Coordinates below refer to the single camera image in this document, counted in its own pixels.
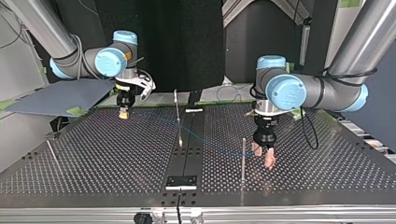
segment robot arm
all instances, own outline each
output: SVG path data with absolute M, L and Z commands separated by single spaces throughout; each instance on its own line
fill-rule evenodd
M 367 0 L 325 76 L 289 74 L 285 58 L 260 57 L 252 90 L 258 100 L 254 141 L 273 147 L 278 115 L 301 106 L 340 112 L 361 109 L 368 96 L 363 83 L 395 38 L 396 0 Z
M 152 78 L 136 69 L 135 33 L 116 31 L 110 46 L 84 52 L 79 37 L 67 32 L 45 0 L 6 0 L 6 3 L 52 57 L 49 64 L 57 77 L 115 77 L 121 90 L 118 102 L 124 110 L 133 105 L 136 86 L 144 88 L 143 100 L 155 90 Z

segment silver post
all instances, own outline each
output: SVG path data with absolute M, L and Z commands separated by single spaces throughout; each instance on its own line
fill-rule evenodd
M 247 139 L 242 139 L 242 184 L 245 184 L 245 157 L 247 153 Z
M 53 147 L 52 147 L 52 144 L 50 143 L 50 140 L 47 139 L 46 142 L 47 142 L 47 145 L 49 146 L 49 151 L 50 151 L 50 154 L 52 154 L 53 159 L 58 161 L 58 158 L 56 158 L 56 154 L 55 154 L 55 151 L 53 150 Z
M 177 90 L 174 91 L 174 95 L 175 95 L 175 104 L 176 104 L 176 112 L 177 112 L 177 122 L 180 124 L 180 114 L 178 112 Z

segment black backdrop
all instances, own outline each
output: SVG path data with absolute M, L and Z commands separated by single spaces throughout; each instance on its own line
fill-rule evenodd
M 139 67 L 151 73 L 157 91 L 195 91 L 221 84 L 225 73 L 221 0 L 81 2 L 93 12 L 78 0 L 51 0 L 84 49 L 111 44 L 114 31 L 130 30 L 138 35 L 139 57 L 145 57 Z M 49 71 L 49 81 L 56 80 Z

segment metal base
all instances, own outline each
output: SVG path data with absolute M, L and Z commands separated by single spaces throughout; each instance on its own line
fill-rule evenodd
M 27 214 L 18 208 L 154 212 L 179 206 L 182 214 L 203 212 L 205 219 L 205 211 L 221 207 L 261 214 L 271 206 L 321 205 L 323 215 L 338 204 L 345 214 L 353 214 L 353 205 L 395 216 L 388 205 L 396 204 L 396 165 L 324 111 L 307 113 L 318 150 L 305 142 L 300 120 L 282 115 L 274 170 L 249 152 L 243 183 L 242 139 L 250 148 L 256 129 L 253 118 L 244 117 L 249 110 L 250 105 L 205 105 L 204 113 L 182 114 L 180 127 L 173 107 L 134 108 L 128 120 L 118 119 L 117 108 L 93 111 L 52 142 L 59 160 L 42 145 L 0 174 L 0 207 Z M 169 176 L 197 176 L 197 189 L 165 190 Z M 10 211 L 0 209 L 0 222 Z

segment wire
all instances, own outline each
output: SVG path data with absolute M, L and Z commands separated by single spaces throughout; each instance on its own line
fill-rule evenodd
M 300 5 L 300 1 L 297 1 L 296 8 L 294 9 L 294 16 L 293 16 L 293 36 L 296 37 L 296 17 L 297 17 L 297 10 L 298 6 Z
M 96 16 L 99 16 L 99 14 L 97 12 L 95 12 L 92 9 L 90 9 L 89 7 L 85 6 L 85 4 L 81 2 L 81 0 L 78 0 L 78 1 L 83 7 L 85 7 L 87 10 L 89 10 L 91 13 L 95 14 Z
M 13 45 L 15 42 L 17 42 L 17 40 L 21 38 L 22 31 L 23 31 L 22 26 L 20 26 L 20 32 L 18 33 L 17 37 L 8 44 L 1 46 L 0 49 L 5 49 L 6 47 Z
M 216 98 L 218 99 L 218 101 L 221 101 L 220 98 L 219 98 L 219 92 L 220 92 L 220 90 L 222 90 L 222 89 L 224 89 L 224 88 L 233 88 L 234 90 L 239 91 L 239 90 L 242 90 L 242 89 L 244 89 L 246 86 L 249 86 L 249 85 L 250 85 L 250 84 L 247 84 L 247 85 L 245 85 L 245 86 L 243 86 L 243 87 L 240 87 L 240 88 L 236 88 L 236 87 L 234 87 L 234 86 L 222 86 L 222 87 L 218 88 L 218 90 L 216 91 Z M 241 95 L 241 93 L 239 93 L 239 92 L 235 95 L 235 97 L 233 98 L 233 100 L 232 100 L 231 102 L 229 102 L 229 103 L 235 102 L 235 101 L 236 101 L 236 98 L 237 98 L 238 96 L 239 96 L 240 102 L 242 103 L 242 95 Z
M 83 47 L 82 47 L 81 39 L 78 37 L 78 35 L 72 35 L 72 36 L 73 36 L 73 38 L 75 38 L 76 43 L 77 43 L 77 47 L 78 47 L 78 55 L 77 55 L 77 57 L 71 63 L 57 63 L 57 64 L 59 66 L 61 66 L 61 67 L 70 67 L 70 66 L 73 66 L 76 63 L 78 63 L 77 80 L 79 80 L 81 78 L 81 72 L 82 72 L 83 67 L 87 70 L 88 74 L 90 74 L 91 76 L 95 77 L 98 80 L 102 80 L 101 78 L 99 78 L 99 76 L 97 76 L 95 74 L 95 72 L 89 66 L 89 64 L 87 62 L 87 59 L 85 58 L 85 54 L 84 54 L 84 50 L 83 50 Z
M 312 123 L 311 119 L 308 117 L 308 115 L 306 115 L 305 117 L 306 117 L 306 119 L 308 120 L 309 125 L 311 126 L 312 131 L 314 132 L 314 136 L 315 136 L 316 145 L 313 147 L 312 144 L 311 144 L 311 142 L 310 142 L 309 139 L 308 139 L 308 135 L 306 134 L 305 122 L 304 122 L 304 111 L 303 111 L 303 108 L 302 108 L 302 107 L 300 107 L 300 115 L 301 115 L 301 123 L 302 123 L 302 125 L 303 125 L 303 131 L 304 131 L 304 137 L 305 137 L 306 143 L 309 145 L 309 147 L 311 147 L 312 149 L 316 150 L 316 149 L 319 148 L 319 140 L 318 140 L 317 130 L 315 129 L 315 126 L 314 126 L 314 124 Z
M 363 72 L 363 73 L 358 73 L 358 74 L 351 74 L 351 75 L 340 75 L 340 76 L 334 76 L 332 74 L 329 73 L 329 68 L 325 68 L 324 70 L 322 70 L 321 72 L 319 72 L 316 76 L 317 78 L 330 78 L 330 79 L 337 79 L 337 78 L 354 78 L 354 77 L 368 77 L 371 76 L 373 74 L 375 74 L 378 69 L 374 68 L 371 71 L 368 72 Z

